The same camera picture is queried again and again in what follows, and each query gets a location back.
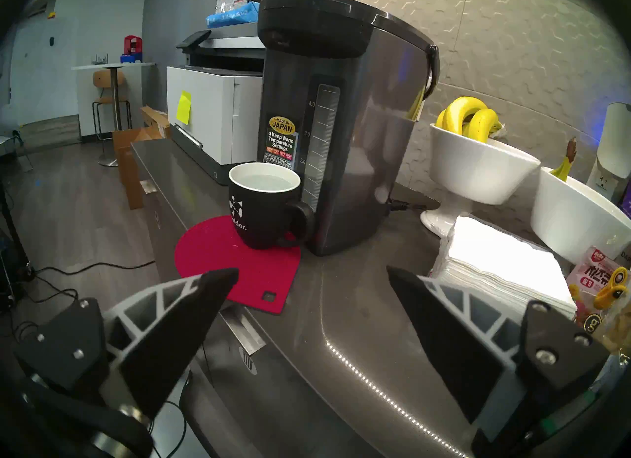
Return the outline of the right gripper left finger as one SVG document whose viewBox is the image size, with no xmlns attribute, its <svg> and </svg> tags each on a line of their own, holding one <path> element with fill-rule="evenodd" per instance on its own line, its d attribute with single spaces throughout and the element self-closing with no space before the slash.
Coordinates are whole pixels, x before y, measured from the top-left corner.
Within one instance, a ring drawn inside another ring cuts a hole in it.
<svg viewBox="0 0 631 458">
<path fill-rule="evenodd" d="M 15 346 L 27 377 L 80 408 L 154 418 L 202 345 L 239 269 L 160 283 L 102 312 L 82 298 Z"/>
</svg>

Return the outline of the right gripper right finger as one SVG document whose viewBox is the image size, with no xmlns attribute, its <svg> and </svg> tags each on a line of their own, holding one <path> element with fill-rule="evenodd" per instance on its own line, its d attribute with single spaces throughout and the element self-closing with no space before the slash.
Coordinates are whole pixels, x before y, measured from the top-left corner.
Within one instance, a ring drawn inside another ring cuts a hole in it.
<svg viewBox="0 0 631 458">
<path fill-rule="evenodd" d="M 389 283 L 472 443 L 540 443 L 544 421 L 585 396 L 608 350 L 543 300 L 515 312 L 481 292 L 393 266 Z"/>
</svg>

